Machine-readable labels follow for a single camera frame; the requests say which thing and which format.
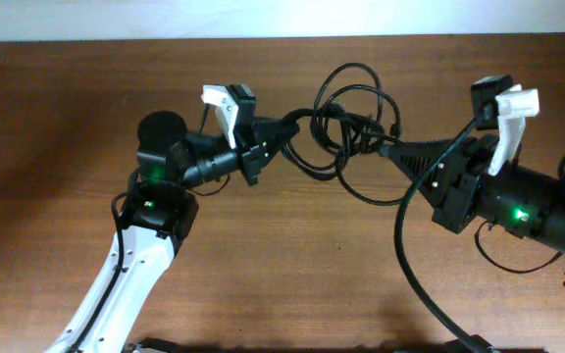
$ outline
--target green led light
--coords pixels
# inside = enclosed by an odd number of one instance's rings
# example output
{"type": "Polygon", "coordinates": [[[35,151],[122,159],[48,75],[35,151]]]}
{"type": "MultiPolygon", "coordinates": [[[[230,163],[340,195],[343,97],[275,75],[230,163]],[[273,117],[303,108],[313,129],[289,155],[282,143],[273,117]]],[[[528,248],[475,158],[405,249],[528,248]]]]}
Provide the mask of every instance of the green led light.
{"type": "Polygon", "coordinates": [[[522,222],[526,222],[529,220],[529,214],[524,212],[523,210],[516,210],[516,213],[514,214],[514,218],[516,220],[522,221],[522,222]]]}
{"type": "Polygon", "coordinates": [[[150,175],[152,182],[158,182],[165,178],[165,170],[162,167],[153,167],[150,175]]]}

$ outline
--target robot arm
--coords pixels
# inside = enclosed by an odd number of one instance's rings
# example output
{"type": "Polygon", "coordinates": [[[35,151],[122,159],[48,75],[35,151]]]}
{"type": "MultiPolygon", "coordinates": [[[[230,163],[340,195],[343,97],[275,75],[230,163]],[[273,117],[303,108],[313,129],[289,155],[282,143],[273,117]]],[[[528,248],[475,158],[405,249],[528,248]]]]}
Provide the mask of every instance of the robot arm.
{"type": "MultiPolygon", "coordinates": [[[[348,64],[341,68],[349,66],[365,67],[348,64]]],[[[323,90],[332,77],[327,79],[323,90]]],[[[510,102],[509,108],[503,106],[502,99],[497,100],[497,104],[489,104],[489,99],[511,86],[511,79],[503,77],[478,83],[481,89],[473,86],[475,113],[488,110],[481,114],[479,127],[482,129],[498,127],[498,117],[503,114],[508,120],[516,119],[511,116],[512,102],[527,108],[533,103],[533,91],[522,94],[513,88],[501,97],[504,102],[510,102]]],[[[369,90],[390,100],[381,92],[378,81],[377,88],[351,85],[336,94],[351,89],[369,90]]],[[[202,99],[206,104],[216,106],[224,133],[219,136],[187,131],[183,119],[172,112],[156,112],[144,118],[138,128],[137,160],[140,167],[135,175],[140,175],[140,181],[135,177],[128,183],[126,201],[116,216],[118,232],[108,259],[74,318],[47,352],[121,351],[145,298],[188,236],[198,210],[190,188],[219,180],[235,171],[241,171],[248,185],[254,185],[261,169],[280,151],[306,174],[328,180],[340,177],[347,158],[357,153],[357,149],[373,152],[384,141],[393,143],[381,147],[380,154],[389,157],[408,177],[415,179],[426,172],[426,166],[449,143],[400,142],[384,134],[379,118],[373,122],[331,105],[334,96],[319,110],[316,100],[313,110],[300,109],[282,120],[270,120],[254,117],[256,100],[246,86],[205,86],[202,99]],[[299,132],[297,119],[311,114],[315,118],[316,112],[319,117],[312,121],[312,133],[318,143],[322,141],[323,148],[336,155],[335,162],[330,165],[335,168],[334,173],[311,172],[308,164],[299,163],[303,161],[289,148],[289,141],[299,132]],[[323,136],[328,129],[328,120],[334,118],[341,121],[342,138],[347,140],[345,146],[336,145],[323,136]],[[344,126],[356,129],[344,130],[344,126]],[[357,141],[362,148],[354,144],[357,141]]],[[[399,131],[399,113],[395,103],[392,107],[398,127],[393,130],[399,131]]],[[[524,121],[500,123],[506,124],[501,131],[510,131],[514,137],[518,136],[519,142],[524,121]]],[[[501,136],[500,142],[494,135],[465,139],[437,164],[437,169],[420,188],[435,209],[433,221],[458,233],[474,217],[482,216],[504,226],[514,235],[527,236],[565,252],[565,175],[556,180],[519,167],[513,159],[518,142],[515,138],[503,137],[506,136],[501,136]]],[[[398,202],[370,200],[370,203],[381,206],[398,202]]]]}

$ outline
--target wood grain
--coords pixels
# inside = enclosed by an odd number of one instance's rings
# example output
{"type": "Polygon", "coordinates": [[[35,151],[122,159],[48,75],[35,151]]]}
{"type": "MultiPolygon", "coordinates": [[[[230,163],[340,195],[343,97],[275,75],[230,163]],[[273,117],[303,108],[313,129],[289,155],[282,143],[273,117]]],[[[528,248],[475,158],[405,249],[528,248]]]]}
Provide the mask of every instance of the wood grain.
{"type": "MultiPolygon", "coordinates": [[[[331,70],[354,61],[377,70],[407,140],[454,135],[471,116],[470,84],[510,73],[540,92],[522,163],[553,175],[565,152],[565,34],[0,43],[0,352],[44,350],[77,309],[107,255],[108,204],[136,166],[142,117],[174,110],[195,128],[205,83],[247,83],[257,114],[281,117],[310,106],[331,70]]],[[[350,71],[334,84],[356,81],[368,78],[350,71]]],[[[344,101],[374,111],[371,96],[344,101]]],[[[296,145],[327,160],[306,122],[296,145]]],[[[373,197],[408,185],[377,156],[355,158],[345,174],[373,197]]],[[[395,209],[362,204],[280,156],[257,186],[237,175],[199,202],[130,340],[354,347],[452,339],[397,265],[395,209]]],[[[565,258],[530,276],[500,272],[478,254],[476,225],[455,235],[431,213],[414,199],[405,246],[438,304],[496,346],[565,352],[565,258]]],[[[517,268],[552,254],[500,229],[483,242],[517,268]]]]}

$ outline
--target cable connector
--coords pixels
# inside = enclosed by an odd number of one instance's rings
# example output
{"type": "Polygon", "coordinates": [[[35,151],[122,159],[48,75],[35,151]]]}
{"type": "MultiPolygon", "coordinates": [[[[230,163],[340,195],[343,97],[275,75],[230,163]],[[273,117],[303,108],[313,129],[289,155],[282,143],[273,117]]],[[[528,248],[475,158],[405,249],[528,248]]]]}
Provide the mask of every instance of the cable connector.
{"type": "Polygon", "coordinates": [[[526,118],[539,113],[537,89],[523,90],[516,84],[495,96],[498,107],[498,131],[500,138],[489,164],[488,174],[496,176],[507,161],[514,159],[527,125],[526,118]]]}
{"type": "Polygon", "coordinates": [[[389,127],[389,135],[393,138],[400,138],[402,135],[402,129],[398,124],[392,124],[389,127]]]}

